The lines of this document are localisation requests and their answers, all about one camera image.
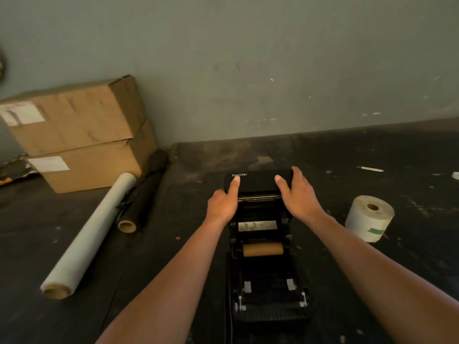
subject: forearm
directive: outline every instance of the forearm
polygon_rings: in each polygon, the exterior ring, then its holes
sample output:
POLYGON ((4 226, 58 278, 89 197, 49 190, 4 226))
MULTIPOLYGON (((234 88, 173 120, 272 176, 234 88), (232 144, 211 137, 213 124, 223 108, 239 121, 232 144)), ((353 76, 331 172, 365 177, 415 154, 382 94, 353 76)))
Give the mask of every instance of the forearm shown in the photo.
POLYGON ((302 220, 398 343, 449 343, 459 336, 459 303, 347 231, 325 213, 302 220))
POLYGON ((183 344, 224 224, 206 222, 110 324, 97 344, 183 344))

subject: person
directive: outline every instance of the person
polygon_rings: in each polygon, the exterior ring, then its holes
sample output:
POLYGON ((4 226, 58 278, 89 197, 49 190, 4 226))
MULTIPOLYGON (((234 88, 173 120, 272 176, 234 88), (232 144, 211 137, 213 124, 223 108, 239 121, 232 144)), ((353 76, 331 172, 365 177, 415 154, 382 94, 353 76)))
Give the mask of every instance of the person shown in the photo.
MULTIPOLYGON (((297 167, 291 189, 274 179, 290 213, 324 243, 356 293, 397 343, 457 343, 459 302, 347 231, 321 208, 297 167)), ((217 242, 237 208, 240 178, 219 189, 183 248, 107 327, 96 344, 183 344, 217 242)))

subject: green tape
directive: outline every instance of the green tape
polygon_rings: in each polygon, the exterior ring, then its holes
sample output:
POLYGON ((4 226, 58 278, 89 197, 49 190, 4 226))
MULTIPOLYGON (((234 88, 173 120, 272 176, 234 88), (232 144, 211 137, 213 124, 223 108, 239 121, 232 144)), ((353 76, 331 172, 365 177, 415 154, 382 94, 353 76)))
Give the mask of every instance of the green tape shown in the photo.
POLYGON ((382 230, 380 230, 380 229, 370 228, 368 231, 369 231, 370 233, 378 234, 378 235, 384 234, 384 231, 382 231, 382 230))

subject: cardboard box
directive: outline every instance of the cardboard box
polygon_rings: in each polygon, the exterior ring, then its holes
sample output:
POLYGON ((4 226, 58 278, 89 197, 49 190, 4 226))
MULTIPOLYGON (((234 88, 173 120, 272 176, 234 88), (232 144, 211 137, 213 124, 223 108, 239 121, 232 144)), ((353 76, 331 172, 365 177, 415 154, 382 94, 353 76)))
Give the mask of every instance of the cardboard box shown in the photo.
POLYGON ((157 148, 147 120, 132 139, 29 157, 28 161, 56 193, 66 193, 112 186, 124 172, 139 177, 157 148))
POLYGON ((133 138, 146 120, 132 76, 25 93, 0 115, 29 156, 133 138))

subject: black table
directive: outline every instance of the black table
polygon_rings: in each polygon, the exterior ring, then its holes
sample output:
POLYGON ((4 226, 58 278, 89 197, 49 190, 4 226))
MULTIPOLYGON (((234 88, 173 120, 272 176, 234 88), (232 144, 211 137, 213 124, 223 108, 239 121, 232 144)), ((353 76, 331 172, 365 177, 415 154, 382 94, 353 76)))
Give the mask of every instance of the black table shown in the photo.
MULTIPOLYGON (((458 132, 459 119, 448 119, 176 144, 148 226, 135 234, 112 229, 77 292, 62 301, 45 299, 39 286, 107 189, 54 194, 42 178, 0 188, 0 342, 95 342, 200 225, 226 173, 291 165, 303 170, 324 209, 341 223, 358 195, 390 203, 395 218, 374 246, 459 299, 459 181, 451 178, 459 171, 458 132)), ((318 238, 296 220, 291 230, 316 317, 304 336, 248 341, 339 343, 344 336, 347 343, 391 343, 318 238)), ((225 231, 191 329, 195 343, 223 342, 228 249, 225 231)))

